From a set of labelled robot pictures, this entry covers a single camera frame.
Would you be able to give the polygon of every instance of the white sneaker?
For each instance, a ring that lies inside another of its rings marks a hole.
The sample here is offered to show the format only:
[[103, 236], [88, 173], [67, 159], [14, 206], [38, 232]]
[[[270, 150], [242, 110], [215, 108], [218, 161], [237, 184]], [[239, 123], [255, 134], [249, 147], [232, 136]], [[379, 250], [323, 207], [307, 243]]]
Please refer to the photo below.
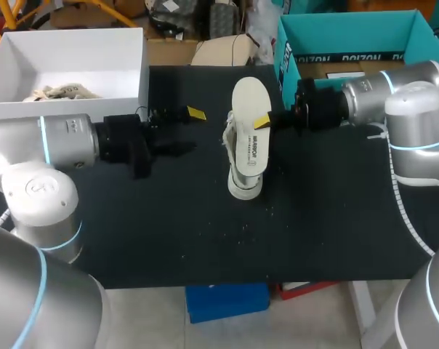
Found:
[[270, 129], [254, 129], [254, 121], [270, 110], [270, 97], [260, 80], [248, 77], [235, 85], [222, 138], [230, 162], [227, 187], [240, 200], [256, 198], [262, 190]]

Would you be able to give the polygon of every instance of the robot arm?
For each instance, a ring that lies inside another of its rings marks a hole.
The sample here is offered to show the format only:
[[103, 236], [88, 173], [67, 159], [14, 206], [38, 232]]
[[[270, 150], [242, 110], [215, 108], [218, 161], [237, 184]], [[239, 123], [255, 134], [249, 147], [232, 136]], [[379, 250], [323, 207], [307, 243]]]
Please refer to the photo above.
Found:
[[298, 83], [296, 104], [267, 126], [312, 131], [387, 120], [395, 175], [405, 185], [439, 185], [439, 64], [433, 61], [351, 79], [341, 91]]
[[150, 175], [157, 156], [181, 156], [195, 143], [161, 144], [158, 126], [188, 122], [186, 113], [153, 111], [150, 123], [137, 115], [45, 116], [0, 121], [0, 191], [11, 212], [14, 233], [66, 262], [81, 252], [76, 220], [76, 186], [59, 170], [91, 166], [97, 159], [128, 164], [133, 178]]
[[439, 185], [439, 89], [425, 81], [407, 84], [386, 99], [385, 113], [398, 181]]

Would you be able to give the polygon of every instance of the gray robot arm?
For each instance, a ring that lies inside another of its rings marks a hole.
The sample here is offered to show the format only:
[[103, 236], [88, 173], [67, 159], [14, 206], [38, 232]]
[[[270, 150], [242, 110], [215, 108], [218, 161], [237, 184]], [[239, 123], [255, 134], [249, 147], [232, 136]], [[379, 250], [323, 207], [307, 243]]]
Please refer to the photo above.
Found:
[[439, 89], [418, 81], [385, 103], [394, 172], [399, 182], [439, 185]]

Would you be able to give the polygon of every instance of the black mat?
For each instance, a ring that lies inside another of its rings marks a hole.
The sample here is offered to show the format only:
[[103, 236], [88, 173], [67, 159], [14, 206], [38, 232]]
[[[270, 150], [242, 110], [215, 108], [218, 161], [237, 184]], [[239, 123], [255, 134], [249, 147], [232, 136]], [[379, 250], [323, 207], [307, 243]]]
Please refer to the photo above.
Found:
[[[183, 127], [198, 149], [160, 159], [148, 180], [125, 166], [75, 171], [84, 216], [78, 266], [107, 288], [249, 281], [409, 278], [428, 256], [406, 229], [392, 194], [385, 140], [374, 127], [275, 139], [262, 195], [227, 190], [221, 144], [235, 83], [256, 76], [282, 108], [271, 67], [156, 67], [152, 105], [192, 105], [208, 121]], [[439, 188], [402, 188], [419, 234], [439, 247]], [[4, 200], [0, 194], [0, 214]]]

